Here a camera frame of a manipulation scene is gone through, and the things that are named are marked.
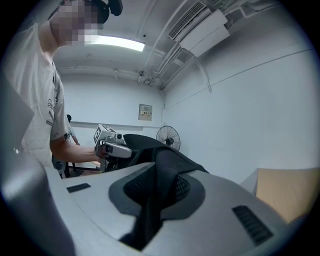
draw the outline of white wall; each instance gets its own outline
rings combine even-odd
[[[182,153],[237,183],[256,168],[319,167],[317,61],[282,9],[265,11],[200,59],[212,93],[194,64],[168,85],[162,124],[177,130]]]
[[[164,102],[158,90],[136,82],[98,75],[70,75],[61,78],[65,112],[82,146],[94,147],[98,124],[122,134],[155,138],[161,127]],[[139,120],[139,104],[152,106],[152,121]],[[95,168],[91,163],[77,164]]]

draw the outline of robotic device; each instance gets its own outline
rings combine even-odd
[[[122,134],[103,124],[99,124],[93,136],[95,154],[99,156],[102,147],[106,155],[101,159],[100,170],[104,172],[114,171],[118,168],[119,158],[127,159],[132,155],[131,149],[126,147]]]

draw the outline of stand fan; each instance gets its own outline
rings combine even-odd
[[[177,131],[171,126],[163,126],[156,134],[156,140],[168,145],[175,150],[180,149],[180,137]]]

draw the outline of ceiling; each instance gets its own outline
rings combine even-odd
[[[48,17],[57,5],[59,0],[52,0],[50,4],[42,1],[42,19]],[[168,37],[168,33],[176,21],[191,7],[196,0],[188,0],[174,16],[163,35],[161,36],[154,52],[145,66],[153,45],[161,34],[167,21],[175,12],[183,0],[122,0],[123,12],[120,16],[110,15],[100,35],[115,36],[132,39],[145,43],[143,52],[108,45],[83,45],[61,47],[55,54],[53,60],[58,72],[63,76],[74,74],[93,74],[114,76],[117,69],[117,77],[138,81],[140,71],[145,71],[141,84],[145,83],[153,72],[157,70],[163,58],[175,44],[175,41]],[[203,0],[210,9],[214,10],[231,6],[239,0]],[[159,87],[167,81],[190,56],[182,53],[171,64],[170,68],[157,79],[152,86]]]

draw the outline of fluorescent light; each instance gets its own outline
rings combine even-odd
[[[142,42],[105,35],[90,35],[86,37],[86,41],[92,45],[119,46],[133,49],[139,52],[142,52],[145,47],[145,44]]]

